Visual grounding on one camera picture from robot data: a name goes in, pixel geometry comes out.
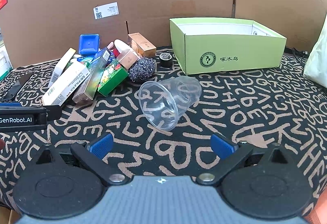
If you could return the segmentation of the white yellow medicine box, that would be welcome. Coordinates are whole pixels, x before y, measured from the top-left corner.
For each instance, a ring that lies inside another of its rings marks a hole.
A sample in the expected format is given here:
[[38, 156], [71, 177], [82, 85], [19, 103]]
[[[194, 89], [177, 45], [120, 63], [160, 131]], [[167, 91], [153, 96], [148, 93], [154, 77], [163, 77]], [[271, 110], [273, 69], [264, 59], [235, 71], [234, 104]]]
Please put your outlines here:
[[80, 62], [72, 63], [41, 98], [42, 104], [44, 106], [62, 106], [88, 75], [90, 75], [90, 71], [84, 64]]

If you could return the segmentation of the dark holographic long box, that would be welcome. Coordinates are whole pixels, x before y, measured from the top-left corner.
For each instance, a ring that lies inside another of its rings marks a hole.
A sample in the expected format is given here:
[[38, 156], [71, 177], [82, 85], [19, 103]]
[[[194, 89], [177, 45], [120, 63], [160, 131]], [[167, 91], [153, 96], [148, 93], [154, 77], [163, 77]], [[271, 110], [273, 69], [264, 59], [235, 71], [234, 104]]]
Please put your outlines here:
[[93, 58], [88, 67], [90, 75], [77, 88], [73, 96], [73, 102], [81, 104], [92, 101], [95, 97], [98, 84], [102, 78], [106, 64], [110, 58], [110, 50], [106, 47], [100, 50]]

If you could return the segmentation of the white narrow box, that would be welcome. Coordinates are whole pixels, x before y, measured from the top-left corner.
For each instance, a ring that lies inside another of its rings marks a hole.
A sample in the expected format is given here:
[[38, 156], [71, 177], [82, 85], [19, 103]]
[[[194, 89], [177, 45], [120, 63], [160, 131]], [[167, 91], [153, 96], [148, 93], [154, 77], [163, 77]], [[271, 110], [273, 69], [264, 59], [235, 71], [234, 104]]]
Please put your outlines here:
[[76, 53], [76, 50], [73, 48], [70, 48], [64, 56], [59, 60], [59, 62], [56, 64], [52, 76], [50, 78], [50, 81], [48, 83], [48, 88], [50, 88], [53, 83], [60, 77], [60, 75], [63, 73], [64, 68], [68, 64], [68, 62], [72, 59], [74, 54]]

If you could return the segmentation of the clear plastic cup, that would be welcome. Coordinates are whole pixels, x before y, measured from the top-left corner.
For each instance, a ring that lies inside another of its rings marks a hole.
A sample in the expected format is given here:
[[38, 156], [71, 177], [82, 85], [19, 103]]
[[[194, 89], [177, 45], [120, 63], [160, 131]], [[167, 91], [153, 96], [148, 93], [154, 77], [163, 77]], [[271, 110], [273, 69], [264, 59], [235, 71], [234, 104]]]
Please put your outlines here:
[[199, 101], [201, 93], [200, 82], [194, 77], [147, 81], [139, 88], [139, 105], [152, 126], [171, 131], [189, 107]]

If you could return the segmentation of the green floral box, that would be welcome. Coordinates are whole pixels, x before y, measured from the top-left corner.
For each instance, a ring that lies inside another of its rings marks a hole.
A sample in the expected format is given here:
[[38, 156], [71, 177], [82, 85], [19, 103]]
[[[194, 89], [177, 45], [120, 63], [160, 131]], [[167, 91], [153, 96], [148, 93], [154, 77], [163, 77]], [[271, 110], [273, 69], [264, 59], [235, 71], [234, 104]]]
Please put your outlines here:
[[103, 96], [108, 96], [124, 79], [128, 77], [128, 72], [117, 61], [113, 60], [104, 70], [97, 91]]

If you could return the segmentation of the steel wool scrubber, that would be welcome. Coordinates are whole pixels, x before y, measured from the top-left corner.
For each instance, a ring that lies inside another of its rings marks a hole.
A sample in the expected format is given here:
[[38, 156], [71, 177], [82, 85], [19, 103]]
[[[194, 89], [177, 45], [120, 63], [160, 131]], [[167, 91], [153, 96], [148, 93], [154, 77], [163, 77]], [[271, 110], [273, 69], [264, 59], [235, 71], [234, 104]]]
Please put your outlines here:
[[129, 69], [129, 78], [132, 82], [143, 82], [150, 79], [155, 73], [156, 62], [152, 58], [138, 59]]

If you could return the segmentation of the copper cosmetic box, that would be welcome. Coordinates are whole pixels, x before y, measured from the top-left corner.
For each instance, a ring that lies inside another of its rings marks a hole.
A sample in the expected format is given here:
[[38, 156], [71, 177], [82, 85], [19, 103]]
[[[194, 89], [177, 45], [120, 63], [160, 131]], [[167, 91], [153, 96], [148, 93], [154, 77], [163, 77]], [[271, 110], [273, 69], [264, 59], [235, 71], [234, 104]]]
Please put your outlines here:
[[117, 57], [117, 60], [125, 69], [129, 70], [139, 58], [139, 55], [133, 49], [128, 49], [124, 50]]
[[156, 46], [139, 32], [128, 34], [128, 44], [142, 57], [153, 58], [156, 55]]

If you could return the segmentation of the blue square plastic container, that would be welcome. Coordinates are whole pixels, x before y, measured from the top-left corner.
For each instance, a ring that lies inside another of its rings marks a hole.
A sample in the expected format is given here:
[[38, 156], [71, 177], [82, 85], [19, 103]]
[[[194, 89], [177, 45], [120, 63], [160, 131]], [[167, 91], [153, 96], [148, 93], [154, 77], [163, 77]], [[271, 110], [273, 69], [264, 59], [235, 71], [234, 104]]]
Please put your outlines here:
[[79, 37], [79, 54], [83, 56], [95, 55], [99, 51], [99, 34], [81, 34]]

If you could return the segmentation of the black tape roll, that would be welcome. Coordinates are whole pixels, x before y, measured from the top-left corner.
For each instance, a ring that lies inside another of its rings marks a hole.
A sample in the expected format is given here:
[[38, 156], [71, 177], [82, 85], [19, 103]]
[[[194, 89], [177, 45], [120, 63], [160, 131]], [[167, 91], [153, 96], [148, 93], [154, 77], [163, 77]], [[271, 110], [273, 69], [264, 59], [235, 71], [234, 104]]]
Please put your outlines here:
[[159, 60], [160, 60], [160, 66], [164, 68], [170, 68], [172, 67], [173, 61], [172, 61], [172, 55], [163, 52], [159, 55]]

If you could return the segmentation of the blue medicine box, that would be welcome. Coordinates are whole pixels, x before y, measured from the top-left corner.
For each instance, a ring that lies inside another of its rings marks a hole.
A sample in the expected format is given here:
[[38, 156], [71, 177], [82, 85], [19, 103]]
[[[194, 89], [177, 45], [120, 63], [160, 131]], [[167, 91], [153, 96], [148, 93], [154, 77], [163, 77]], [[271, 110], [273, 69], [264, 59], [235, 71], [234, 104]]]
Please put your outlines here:
[[94, 56], [81, 56], [77, 58], [77, 61], [81, 64], [90, 64], [93, 60]]

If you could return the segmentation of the red tape roll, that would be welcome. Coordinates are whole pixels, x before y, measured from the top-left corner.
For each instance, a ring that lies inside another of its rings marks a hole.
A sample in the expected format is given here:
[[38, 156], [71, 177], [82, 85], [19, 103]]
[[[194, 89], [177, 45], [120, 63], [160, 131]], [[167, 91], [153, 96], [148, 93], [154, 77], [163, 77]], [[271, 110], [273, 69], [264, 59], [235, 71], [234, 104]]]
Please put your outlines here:
[[122, 53], [123, 50], [124, 49], [122, 47], [114, 45], [112, 52], [115, 57], [118, 57]]

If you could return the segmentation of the black smartphone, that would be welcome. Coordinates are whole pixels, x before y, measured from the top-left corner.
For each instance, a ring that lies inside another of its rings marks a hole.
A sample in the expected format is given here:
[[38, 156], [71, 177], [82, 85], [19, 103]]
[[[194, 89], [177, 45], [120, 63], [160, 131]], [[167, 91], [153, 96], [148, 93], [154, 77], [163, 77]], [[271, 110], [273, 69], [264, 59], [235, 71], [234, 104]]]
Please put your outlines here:
[[12, 102], [14, 101], [18, 92], [23, 88], [23, 86], [28, 82], [28, 80], [32, 77], [32, 73], [27, 73], [22, 75], [15, 84], [8, 90], [6, 95], [1, 98], [1, 102]]

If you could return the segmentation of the patterned black tan blanket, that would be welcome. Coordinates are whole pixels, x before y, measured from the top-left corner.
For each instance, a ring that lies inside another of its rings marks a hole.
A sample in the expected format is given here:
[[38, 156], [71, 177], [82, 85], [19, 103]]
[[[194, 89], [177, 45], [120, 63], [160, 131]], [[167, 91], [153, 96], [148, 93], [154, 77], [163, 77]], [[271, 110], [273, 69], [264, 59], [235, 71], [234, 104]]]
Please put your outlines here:
[[197, 176], [218, 164], [212, 134], [260, 148], [279, 143], [308, 179], [310, 222], [326, 223], [326, 92], [303, 77], [303, 60], [284, 55], [276, 68], [198, 76], [201, 98], [170, 132], [153, 127], [138, 102], [139, 85], [124, 81], [85, 105], [67, 102], [46, 130], [3, 133], [1, 202], [14, 208], [12, 190], [43, 144], [65, 148], [103, 134], [114, 137], [104, 161], [126, 176]]

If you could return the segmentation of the green cardboard box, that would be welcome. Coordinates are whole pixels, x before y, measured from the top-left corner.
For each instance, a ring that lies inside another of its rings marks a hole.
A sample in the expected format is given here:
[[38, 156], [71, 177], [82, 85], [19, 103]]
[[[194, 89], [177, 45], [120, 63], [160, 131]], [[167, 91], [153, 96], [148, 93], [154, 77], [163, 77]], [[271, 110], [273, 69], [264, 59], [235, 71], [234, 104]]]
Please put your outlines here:
[[187, 75], [278, 67], [286, 37], [246, 19], [173, 18], [174, 55]]

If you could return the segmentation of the pale green plastic bag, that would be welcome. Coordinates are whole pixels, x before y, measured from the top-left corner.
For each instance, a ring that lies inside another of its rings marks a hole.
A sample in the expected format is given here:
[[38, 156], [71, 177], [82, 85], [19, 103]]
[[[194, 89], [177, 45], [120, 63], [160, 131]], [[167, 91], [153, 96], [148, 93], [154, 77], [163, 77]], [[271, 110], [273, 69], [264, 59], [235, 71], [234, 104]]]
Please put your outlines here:
[[304, 77], [327, 88], [327, 16], [307, 63], [304, 67]]

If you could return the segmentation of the white shipping label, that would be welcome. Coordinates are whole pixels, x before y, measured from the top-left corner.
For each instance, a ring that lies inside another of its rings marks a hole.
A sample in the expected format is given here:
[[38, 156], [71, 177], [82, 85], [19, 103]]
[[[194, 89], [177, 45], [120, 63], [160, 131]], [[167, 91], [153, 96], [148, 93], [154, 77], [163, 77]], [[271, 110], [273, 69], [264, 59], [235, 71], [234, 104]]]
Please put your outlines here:
[[119, 7], [117, 2], [100, 5], [93, 9], [95, 20], [119, 15]]

